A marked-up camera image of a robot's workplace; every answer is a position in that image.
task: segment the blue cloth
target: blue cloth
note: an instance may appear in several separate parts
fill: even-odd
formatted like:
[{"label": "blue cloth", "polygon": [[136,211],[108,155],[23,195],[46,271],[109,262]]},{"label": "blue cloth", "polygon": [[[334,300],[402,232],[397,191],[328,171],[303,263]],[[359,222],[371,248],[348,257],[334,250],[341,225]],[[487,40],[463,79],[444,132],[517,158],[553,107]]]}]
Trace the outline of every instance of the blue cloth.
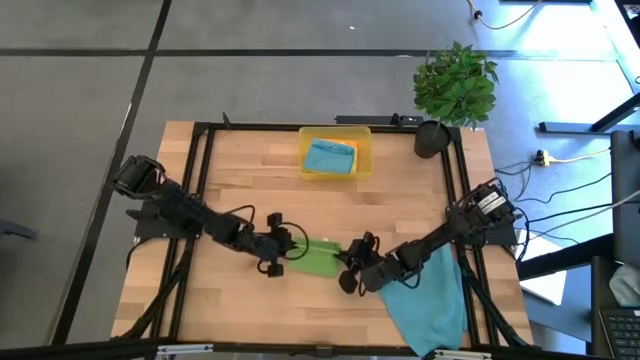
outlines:
[{"label": "blue cloth", "polygon": [[304,160],[306,170],[336,174],[350,174],[353,166],[355,149],[322,139],[313,139],[307,158]]},{"label": "blue cloth", "polygon": [[[415,284],[416,276],[406,283]],[[431,254],[416,289],[394,281],[383,287],[380,295],[404,340],[418,356],[441,346],[453,350],[460,347],[467,314],[460,267],[453,260],[451,247],[443,246]]]}]

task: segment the yellow plastic bin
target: yellow plastic bin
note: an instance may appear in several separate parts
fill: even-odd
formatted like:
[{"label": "yellow plastic bin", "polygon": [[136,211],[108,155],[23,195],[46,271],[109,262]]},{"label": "yellow plastic bin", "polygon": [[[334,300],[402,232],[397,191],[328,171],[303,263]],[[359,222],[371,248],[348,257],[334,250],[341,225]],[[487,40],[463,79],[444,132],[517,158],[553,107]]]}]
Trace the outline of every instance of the yellow plastic bin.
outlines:
[{"label": "yellow plastic bin", "polygon": [[[298,142],[298,171],[304,180],[366,180],[373,173],[371,130],[366,126],[301,127]],[[328,174],[304,169],[313,139],[350,140],[358,143],[357,166],[352,174]]]}]

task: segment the black plant pot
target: black plant pot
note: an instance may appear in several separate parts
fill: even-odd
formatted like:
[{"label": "black plant pot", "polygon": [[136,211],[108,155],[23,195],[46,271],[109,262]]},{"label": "black plant pot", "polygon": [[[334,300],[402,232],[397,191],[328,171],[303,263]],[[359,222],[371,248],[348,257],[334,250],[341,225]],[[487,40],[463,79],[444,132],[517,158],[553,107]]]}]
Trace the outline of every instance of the black plant pot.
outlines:
[{"label": "black plant pot", "polygon": [[428,159],[444,150],[451,142],[449,129],[437,121],[428,120],[416,130],[413,151],[423,159]]}]

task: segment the gray floor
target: gray floor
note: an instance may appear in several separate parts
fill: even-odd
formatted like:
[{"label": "gray floor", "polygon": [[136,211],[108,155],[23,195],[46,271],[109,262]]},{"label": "gray floor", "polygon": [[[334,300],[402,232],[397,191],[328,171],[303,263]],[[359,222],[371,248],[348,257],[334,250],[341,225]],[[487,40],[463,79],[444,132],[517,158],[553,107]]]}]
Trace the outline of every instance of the gray floor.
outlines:
[{"label": "gray floor", "polygon": [[[161,5],[151,0],[63,3],[0,3],[0,47],[145,48]],[[492,23],[529,6],[497,0],[477,5]],[[560,60],[496,59],[498,103],[484,128],[494,164],[504,166],[528,160],[538,149],[568,158],[608,147],[606,138],[534,130],[540,121],[595,121],[632,95],[603,23],[587,5],[553,3],[512,28],[490,31],[469,24],[463,0],[185,0],[174,2],[160,46],[420,49],[458,40],[487,50],[554,54]],[[154,155],[165,121],[219,121],[222,111],[232,121],[327,123],[338,114],[415,114],[411,76],[419,62],[156,58],[127,152]],[[140,65],[139,58],[0,58],[0,218],[41,231],[34,242],[15,237],[0,242],[0,347],[46,341]],[[526,194],[546,197],[607,172],[607,156],[536,168]],[[517,194],[521,179],[505,178],[505,183]],[[548,206],[521,206],[536,218],[609,201],[605,181]],[[119,197],[112,201],[71,341],[109,336],[134,227],[124,210],[134,206]],[[604,214],[556,234],[583,241],[610,228],[610,215]]]}]

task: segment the wooden tabletop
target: wooden tabletop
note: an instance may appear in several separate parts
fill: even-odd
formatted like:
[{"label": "wooden tabletop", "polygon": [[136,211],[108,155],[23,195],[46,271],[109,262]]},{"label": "wooden tabletop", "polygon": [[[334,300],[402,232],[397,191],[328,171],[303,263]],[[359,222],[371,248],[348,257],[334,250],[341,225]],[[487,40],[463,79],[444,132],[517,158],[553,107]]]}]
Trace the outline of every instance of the wooden tabletop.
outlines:
[{"label": "wooden tabletop", "polygon": [[[192,122],[168,122],[157,159],[167,175],[182,179]],[[461,129],[472,188],[494,176],[483,131]],[[294,131],[216,131],[204,199],[216,211],[253,204],[256,228],[282,212],[311,238],[328,238],[347,248],[371,231],[381,253],[421,238],[444,221],[447,206],[442,160],[420,159],[410,134],[373,134],[375,171],[363,182],[310,182],[297,170]],[[204,137],[198,147],[191,191],[195,189]],[[462,194],[450,153],[456,193]],[[133,254],[113,335],[128,330],[156,295],[168,241],[158,239]],[[513,258],[500,247],[484,248],[491,295],[507,321],[526,341],[531,332]],[[406,346],[376,293],[345,294],[338,280],[288,271],[267,278],[257,259],[235,253],[204,236],[198,240],[189,276],[179,339],[237,343]],[[482,307],[475,299],[480,338],[487,343]],[[168,332],[173,298],[162,334]]]}]

